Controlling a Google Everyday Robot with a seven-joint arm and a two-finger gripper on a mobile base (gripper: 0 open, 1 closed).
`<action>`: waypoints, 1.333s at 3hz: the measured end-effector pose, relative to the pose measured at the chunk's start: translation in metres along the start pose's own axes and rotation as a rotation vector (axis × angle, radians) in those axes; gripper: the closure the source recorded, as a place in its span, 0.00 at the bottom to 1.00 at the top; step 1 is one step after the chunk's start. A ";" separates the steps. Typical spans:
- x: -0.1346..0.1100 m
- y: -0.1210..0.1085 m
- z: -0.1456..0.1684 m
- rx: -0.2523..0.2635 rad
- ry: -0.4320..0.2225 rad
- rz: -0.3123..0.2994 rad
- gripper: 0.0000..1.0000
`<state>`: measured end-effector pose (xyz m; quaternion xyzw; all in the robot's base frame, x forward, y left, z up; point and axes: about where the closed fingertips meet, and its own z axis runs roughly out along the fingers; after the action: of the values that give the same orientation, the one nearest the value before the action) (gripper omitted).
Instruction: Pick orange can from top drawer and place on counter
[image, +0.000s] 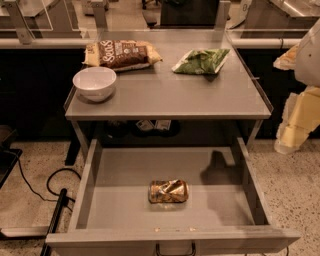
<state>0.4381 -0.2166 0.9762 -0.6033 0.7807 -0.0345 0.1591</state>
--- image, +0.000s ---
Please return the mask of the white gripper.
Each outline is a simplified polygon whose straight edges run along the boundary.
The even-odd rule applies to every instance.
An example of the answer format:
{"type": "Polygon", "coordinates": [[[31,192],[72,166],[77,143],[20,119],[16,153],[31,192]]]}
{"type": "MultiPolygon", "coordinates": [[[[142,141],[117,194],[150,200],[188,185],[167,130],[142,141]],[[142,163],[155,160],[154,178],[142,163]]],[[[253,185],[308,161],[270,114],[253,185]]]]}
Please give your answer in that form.
{"type": "Polygon", "coordinates": [[[276,134],[274,149],[281,154],[291,154],[320,126],[320,20],[301,39],[299,46],[287,50],[273,66],[280,70],[295,69],[296,80],[308,85],[300,94],[289,95],[276,134]]]}

